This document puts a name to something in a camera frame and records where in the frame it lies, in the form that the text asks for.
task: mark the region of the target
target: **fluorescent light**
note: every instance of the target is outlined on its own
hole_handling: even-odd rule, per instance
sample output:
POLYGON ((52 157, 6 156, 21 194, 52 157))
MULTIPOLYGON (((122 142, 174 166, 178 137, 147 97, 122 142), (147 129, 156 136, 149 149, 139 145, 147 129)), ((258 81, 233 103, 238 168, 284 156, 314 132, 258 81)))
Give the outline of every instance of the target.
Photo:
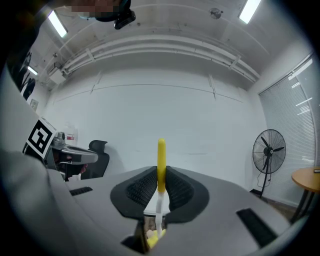
POLYGON ((240 12, 239 18, 248 24, 260 2, 261 0, 247 0, 244 8, 240 12))
POLYGON ((49 20, 51 21, 52 25, 54 26, 55 30, 59 33, 60 37, 64 37, 67 31, 65 30, 64 26, 58 19, 56 12, 53 10, 49 15, 49 20))
POLYGON ((299 82, 297 82, 297 83, 295 83, 294 85, 292 85, 291 88, 295 88, 295 87, 297 87, 298 85, 300 85, 299 82))
POLYGON ((28 66, 28 70, 30 70, 32 73, 34 73, 36 76, 38 75, 38 72, 36 72, 33 68, 28 66))
POLYGON ((297 75, 299 75, 302 71, 304 71, 307 67, 309 67, 311 64, 313 63, 312 58, 306 63, 304 64, 297 72, 294 72, 292 75, 290 75, 288 77, 289 80, 291 80, 292 78, 295 78, 297 75))
POLYGON ((305 103, 305 102, 307 102, 307 101, 310 101, 310 100, 312 100, 312 97, 311 97, 311 98, 308 98, 308 99, 305 100, 305 101, 300 102, 299 104, 297 104, 297 105, 295 105, 295 106, 297 107, 297 106, 299 106, 299 105, 301 105, 301 104, 303 104, 303 103, 305 103))
POLYGON ((310 109, 308 109, 308 110, 306 110, 306 111, 302 111, 301 113, 297 114, 297 116, 299 116, 299 115, 301 115, 301 114, 303 114, 303 113, 309 112, 309 111, 310 111, 310 109))

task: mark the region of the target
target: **black slot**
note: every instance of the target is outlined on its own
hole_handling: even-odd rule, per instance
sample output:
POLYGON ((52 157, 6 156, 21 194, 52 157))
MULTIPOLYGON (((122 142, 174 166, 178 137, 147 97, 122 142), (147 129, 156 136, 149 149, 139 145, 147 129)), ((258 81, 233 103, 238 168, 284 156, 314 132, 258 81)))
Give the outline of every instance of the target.
POLYGON ((236 212, 260 247, 277 238, 276 234, 250 208, 236 212))
POLYGON ((77 196, 77 195, 80 195, 80 194, 83 194, 83 193, 90 192, 92 190, 93 189, 91 187, 84 186, 84 187, 80 187, 80 188, 76 188, 76 189, 70 190, 70 194, 71 194, 71 196, 77 196))

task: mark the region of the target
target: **wooden table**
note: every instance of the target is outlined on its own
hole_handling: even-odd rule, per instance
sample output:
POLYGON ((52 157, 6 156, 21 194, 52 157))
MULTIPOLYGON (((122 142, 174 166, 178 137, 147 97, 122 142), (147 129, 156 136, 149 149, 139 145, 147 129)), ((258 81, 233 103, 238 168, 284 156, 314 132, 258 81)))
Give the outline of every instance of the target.
POLYGON ((306 206, 301 214, 301 217, 307 213, 307 210, 312 202, 312 199, 314 198, 315 193, 317 194, 320 193, 320 173, 314 173, 315 169, 319 170, 320 166, 311 167, 311 168, 302 168, 302 169, 296 170, 291 176, 292 180, 298 186, 304 188, 304 192, 301 197, 298 208, 296 209, 291 219, 292 223, 297 220, 297 217, 306 201, 308 193, 311 192, 308 202, 306 203, 306 206))

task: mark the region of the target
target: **standing fan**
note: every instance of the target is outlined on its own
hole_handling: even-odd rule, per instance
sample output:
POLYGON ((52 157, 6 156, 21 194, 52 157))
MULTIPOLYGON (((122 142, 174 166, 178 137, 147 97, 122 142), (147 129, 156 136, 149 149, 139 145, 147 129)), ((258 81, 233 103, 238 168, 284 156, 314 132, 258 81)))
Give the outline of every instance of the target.
POLYGON ((270 174, 270 181, 271 174, 280 168, 285 157, 286 143, 280 132, 268 129, 260 133, 256 138, 253 144, 252 158, 255 167, 262 174, 265 174, 260 198, 265 189, 267 175, 270 174))

